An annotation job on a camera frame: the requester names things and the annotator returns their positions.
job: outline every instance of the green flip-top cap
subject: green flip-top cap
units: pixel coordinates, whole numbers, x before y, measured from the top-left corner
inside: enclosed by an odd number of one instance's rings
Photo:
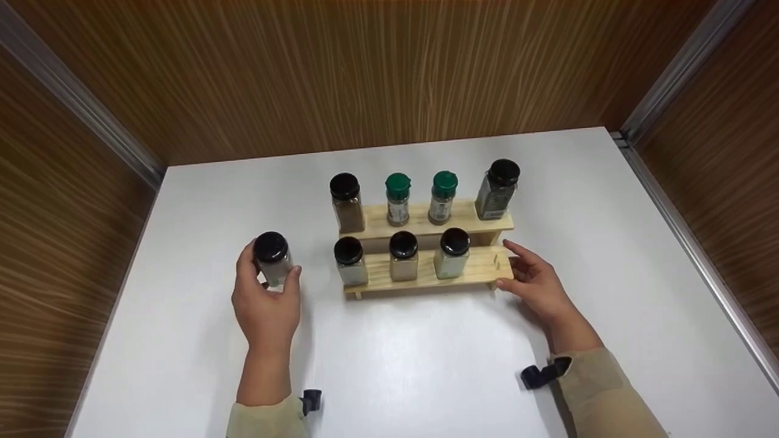
[[[457,191],[457,175],[440,171],[433,177],[433,194],[439,198],[451,198]]]
[[[384,183],[387,187],[387,199],[401,201],[408,198],[411,191],[411,178],[404,173],[393,173],[387,177]]]

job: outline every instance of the wooden spice rack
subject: wooden spice rack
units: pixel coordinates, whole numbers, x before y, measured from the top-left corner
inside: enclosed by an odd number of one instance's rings
[[[474,207],[474,200],[455,200],[452,205],[452,217],[444,225],[434,225],[428,221],[427,203],[409,205],[409,221],[403,227],[393,227],[387,223],[386,205],[363,206],[365,231],[343,233],[340,237],[353,236],[360,239],[365,249],[365,265],[368,269],[368,283],[361,286],[344,287],[344,293],[354,294],[362,299],[363,292],[400,291],[412,288],[436,288],[455,284],[486,284],[495,288],[493,282],[498,277],[512,277],[509,258],[502,246],[495,245],[500,233],[513,230],[511,214],[496,221],[481,221]],[[462,228],[471,237],[471,254],[468,257],[462,275],[457,278],[439,280],[433,267],[433,255],[441,234],[447,228]],[[412,281],[392,281],[390,279],[390,237],[400,230],[411,231],[417,236],[420,251],[418,275]]]

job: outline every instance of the glass spice jar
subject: glass spice jar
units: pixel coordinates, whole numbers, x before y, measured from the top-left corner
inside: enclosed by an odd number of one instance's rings
[[[340,173],[330,179],[330,195],[333,197],[333,209],[338,220],[338,231],[356,233],[365,231],[365,219],[362,216],[360,183],[351,173]]]
[[[463,273],[470,255],[471,238],[465,230],[449,228],[441,235],[440,247],[433,256],[435,276],[440,280],[457,278]]]
[[[387,188],[387,222],[394,227],[408,223],[408,198],[411,179],[403,173],[393,173],[385,182]]]
[[[255,240],[254,260],[271,288],[281,286],[294,266],[287,240],[275,231],[264,232]]]
[[[417,236],[409,231],[399,231],[389,238],[389,277],[392,281],[417,279]]]
[[[344,286],[368,283],[368,268],[365,266],[364,251],[359,239],[351,236],[339,238],[333,247],[333,253]]]
[[[520,179],[520,167],[515,162],[501,158],[495,160],[481,182],[476,197],[476,214],[483,221],[503,217]]]
[[[450,171],[440,171],[435,174],[428,209],[428,220],[431,224],[443,225],[449,221],[456,191],[457,175]]]

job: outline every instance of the wooden wall panel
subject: wooden wall panel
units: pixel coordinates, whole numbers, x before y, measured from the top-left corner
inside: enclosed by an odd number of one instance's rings
[[[779,356],[779,2],[757,2],[638,145]]]
[[[63,436],[152,199],[0,48],[0,436]]]
[[[606,125],[713,0],[12,0],[165,164]]]

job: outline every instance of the white tabletop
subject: white tabletop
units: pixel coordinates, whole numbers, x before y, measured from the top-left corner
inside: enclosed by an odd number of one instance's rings
[[[293,387],[324,391],[322,438],[564,436],[542,333],[486,288],[346,301],[332,259],[328,181],[360,179],[384,202],[393,171],[428,202],[448,169],[475,197],[499,157],[522,168],[505,236],[553,263],[673,437],[775,436],[779,397],[603,128],[169,168],[112,317],[72,435],[224,436],[246,343],[234,263],[276,230],[303,266]]]

